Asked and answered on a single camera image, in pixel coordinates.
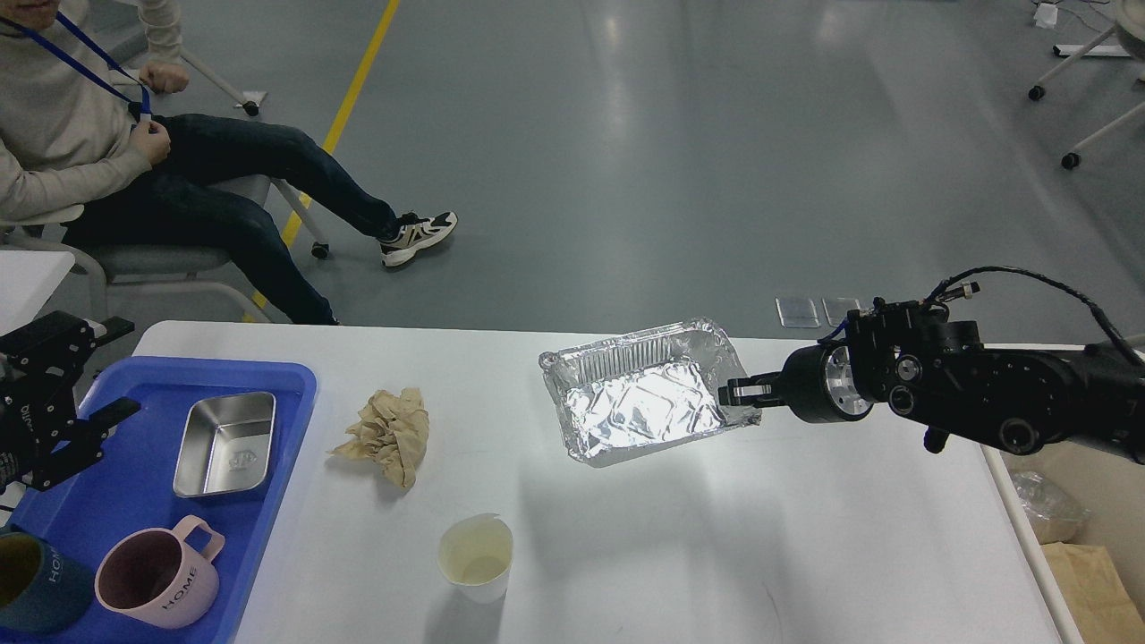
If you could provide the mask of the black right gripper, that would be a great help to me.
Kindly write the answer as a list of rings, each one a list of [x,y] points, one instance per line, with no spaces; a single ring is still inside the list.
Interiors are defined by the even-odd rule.
[[[793,351],[781,372],[731,378],[718,388],[729,407],[788,407],[807,423],[862,421],[872,402],[856,386],[845,345],[814,345]]]

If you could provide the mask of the person's hand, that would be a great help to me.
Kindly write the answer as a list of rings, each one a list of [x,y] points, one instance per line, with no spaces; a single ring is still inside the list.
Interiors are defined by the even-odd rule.
[[[147,158],[148,166],[155,167],[168,158],[172,142],[166,127],[159,121],[140,119],[131,128],[131,147]]]

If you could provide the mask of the person's other hand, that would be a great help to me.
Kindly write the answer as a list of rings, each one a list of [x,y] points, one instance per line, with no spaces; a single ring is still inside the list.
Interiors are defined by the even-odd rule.
[[[157,94],[174,94],[187,89],[190,74],[181,63],[148,60],[139,69],[139,79]]]

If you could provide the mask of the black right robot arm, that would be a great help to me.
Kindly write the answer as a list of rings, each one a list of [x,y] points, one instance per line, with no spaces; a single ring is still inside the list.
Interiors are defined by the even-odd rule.
[[[1014,456],[1077,443],[1142,463],[1142,337],[1126,338],[1091,297],[1022,269],[1085,305],[1105,341],[1080,350],[989,348],[976,322],[949,317],[950,303],[977,293],[974,276],[988,272],[961,272],[919,299],[876,298],[866,309],[847,311],[831,333],[793,351],[780,371],[729,379],[718,400],[785,407],[807,423],[862,421],[883,403],[927,429],[930,453],[960,435]]]

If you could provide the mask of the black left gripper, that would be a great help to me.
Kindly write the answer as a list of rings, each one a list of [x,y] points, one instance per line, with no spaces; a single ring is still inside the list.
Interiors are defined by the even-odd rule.
[[[73,390],[94,351],[134,330],[128,319],[93,322],[52,311],[3,335],[3,489],[19,481],[45,492],[103,458],[103,441],[140,403],[118,398],[81,417]]]

